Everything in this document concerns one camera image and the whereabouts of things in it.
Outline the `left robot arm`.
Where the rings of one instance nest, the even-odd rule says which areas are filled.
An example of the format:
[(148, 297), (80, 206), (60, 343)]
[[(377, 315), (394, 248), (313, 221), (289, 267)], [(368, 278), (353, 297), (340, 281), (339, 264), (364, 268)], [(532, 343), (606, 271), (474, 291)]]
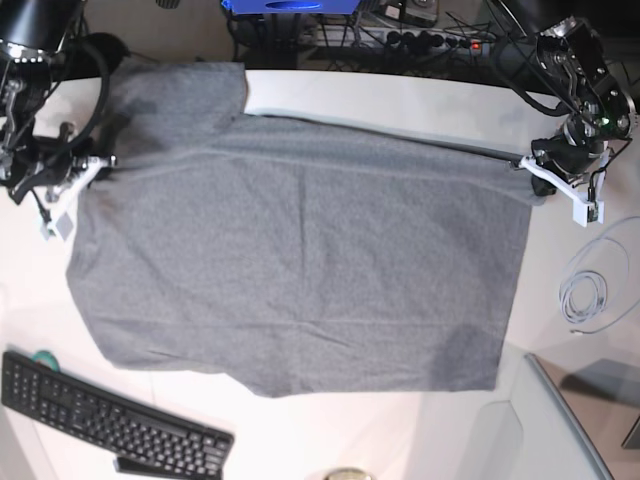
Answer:
[[(628, 147), (639, 122), (639, 95), (618, 79), (613, 63), (639, 57), (636, 1), (490, 1), (501, 35), (490, 57), (498, 78), (538, 112), (562, 118), (551, 137), (532, 141), (534, 164), (570, 187), (584, 185), (595, 201), (615, 159), (609, 142)], [(501, 65), (505, 49), (558, 100), (535, 100)]]

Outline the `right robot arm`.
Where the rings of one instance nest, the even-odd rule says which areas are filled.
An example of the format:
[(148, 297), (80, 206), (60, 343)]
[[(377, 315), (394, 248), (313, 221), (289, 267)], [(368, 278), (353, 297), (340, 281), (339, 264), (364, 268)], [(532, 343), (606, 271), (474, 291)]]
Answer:
[[(83, 30), (84, 1), (1, 3), (1, 186), (17, 205), (38, 187), (68, 187), (93, 166), (91, 134), (105, 110), (114, 68)], [(34, 133), (36, 116), (59, 86), (96, 77), (100, 89), (80, 130), (64, 122), (55, 137)]]

